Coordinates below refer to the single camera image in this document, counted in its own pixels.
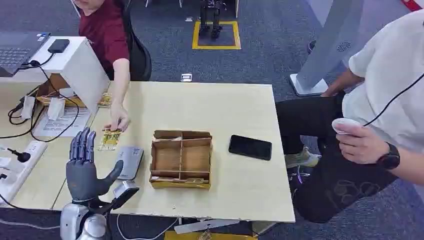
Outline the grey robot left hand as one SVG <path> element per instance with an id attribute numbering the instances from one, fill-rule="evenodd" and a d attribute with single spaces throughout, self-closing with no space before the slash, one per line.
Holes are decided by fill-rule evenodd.
<path id="1" fill-rule="evenodd" d="M 95 138 L 96 132 L 86 127 L 79 131 L 70 143 L 69 161 L 66 163 L 66 181 L 74 204 L 86 205 L 99 196 L 105 195 L 123 170 L 124 162 L 119 160 L 105 178 L 97 177 Z"/>

